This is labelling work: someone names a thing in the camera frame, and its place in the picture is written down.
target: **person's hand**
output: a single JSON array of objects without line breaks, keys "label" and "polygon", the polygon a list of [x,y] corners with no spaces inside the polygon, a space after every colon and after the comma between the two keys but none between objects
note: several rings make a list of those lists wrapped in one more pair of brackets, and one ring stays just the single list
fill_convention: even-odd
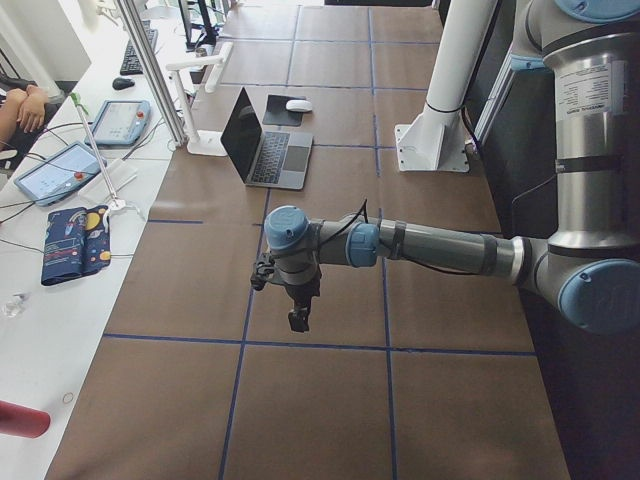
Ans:
[{"label": "person's hand", "polygon": [[44,105],[49,97],[35,85],[27,86],[27,98],[18,112],[18,123],[25,133],[33,132],[44,124]]},{"label": "person's hand", "polygon": [[19,106],[22,105],[22,102],[24,102],[26,99],[27,92],[19,88],[13,88],[7,92],[5,103],[13,103],[16,106]]}]

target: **white mouse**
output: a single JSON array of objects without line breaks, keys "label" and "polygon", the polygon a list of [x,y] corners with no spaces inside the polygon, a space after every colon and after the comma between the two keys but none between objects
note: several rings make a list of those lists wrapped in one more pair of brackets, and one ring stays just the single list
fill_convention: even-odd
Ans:
[{"label": "white mouse", "polygon": [[309,100],[289,100],[286,109],[290,112],[307,113],[313,110],[313,105]]}]

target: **red object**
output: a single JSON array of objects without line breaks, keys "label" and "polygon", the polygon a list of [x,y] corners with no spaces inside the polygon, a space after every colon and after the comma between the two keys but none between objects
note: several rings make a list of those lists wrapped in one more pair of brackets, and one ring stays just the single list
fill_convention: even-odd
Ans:
[{"label": "red object", "polygon": [[46,432],[50,424],[51,417],[46,412],[0,400],[0,433],[36,438]]}]

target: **mouse pad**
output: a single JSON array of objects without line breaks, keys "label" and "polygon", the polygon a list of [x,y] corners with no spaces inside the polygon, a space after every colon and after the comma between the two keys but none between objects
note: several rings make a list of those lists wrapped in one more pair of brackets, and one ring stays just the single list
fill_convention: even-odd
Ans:
[{"label": "mouse pad", "polygon": [[289,100],[306,100],[307,97],[287,97],[285,95],[269,95],[267,97],[267,111],[262,119],[263,125],[283,125],[299,127],[302,124],[302,112],[289,112]]}]

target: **laptop screen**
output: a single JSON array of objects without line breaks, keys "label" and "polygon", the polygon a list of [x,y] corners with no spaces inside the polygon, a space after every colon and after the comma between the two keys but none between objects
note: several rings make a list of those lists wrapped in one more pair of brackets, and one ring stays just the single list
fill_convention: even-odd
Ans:
[{"label": "laptop screen", "polygon": [[251,163],[258,150],[262,128],[244,88],[222,132],[222,145],[243,180],[247,179]]}]

